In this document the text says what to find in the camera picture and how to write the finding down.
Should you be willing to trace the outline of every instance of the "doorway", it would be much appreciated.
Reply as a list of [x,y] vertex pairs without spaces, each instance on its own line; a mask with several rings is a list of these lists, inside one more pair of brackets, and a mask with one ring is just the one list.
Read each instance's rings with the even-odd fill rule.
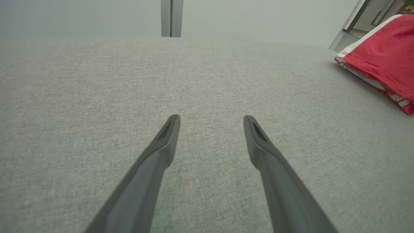
[[353,19],[343,29],[344,32],[362,38],[376,26],[397,14],[414,14],[414,0],[362,0]]

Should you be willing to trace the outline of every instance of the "red and white towel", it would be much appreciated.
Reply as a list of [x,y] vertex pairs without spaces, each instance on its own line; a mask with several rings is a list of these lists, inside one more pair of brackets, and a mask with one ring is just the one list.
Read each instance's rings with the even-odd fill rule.
[[414,15],[394,15],[335,61],[414,115]]

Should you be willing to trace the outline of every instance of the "folded cloth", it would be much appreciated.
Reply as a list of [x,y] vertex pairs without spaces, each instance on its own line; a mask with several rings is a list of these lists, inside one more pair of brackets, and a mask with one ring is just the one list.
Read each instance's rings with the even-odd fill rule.
[[335,61],[414,115],[414,15],[394,15]]

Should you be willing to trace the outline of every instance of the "white wall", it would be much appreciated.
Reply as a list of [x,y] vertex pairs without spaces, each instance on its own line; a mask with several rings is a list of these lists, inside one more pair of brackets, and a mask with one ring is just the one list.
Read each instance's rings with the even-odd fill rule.
[[0,36],[161,36],[161,3],[0,0]]
[[170,37],[171,0],[161,0],[161,36]]
[[328,48],[358,0],[189,0],[181,37]]

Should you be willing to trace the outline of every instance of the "gray upholstery fabric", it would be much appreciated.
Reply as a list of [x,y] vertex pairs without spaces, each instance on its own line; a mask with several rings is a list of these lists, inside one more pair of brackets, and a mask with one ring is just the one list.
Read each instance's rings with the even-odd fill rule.
[[414,120],[335,52],[180,40],[0,42],[0,231],[82,232],[172,114],[152,232],[271,232],[253,115],[339,232],[414,229]]

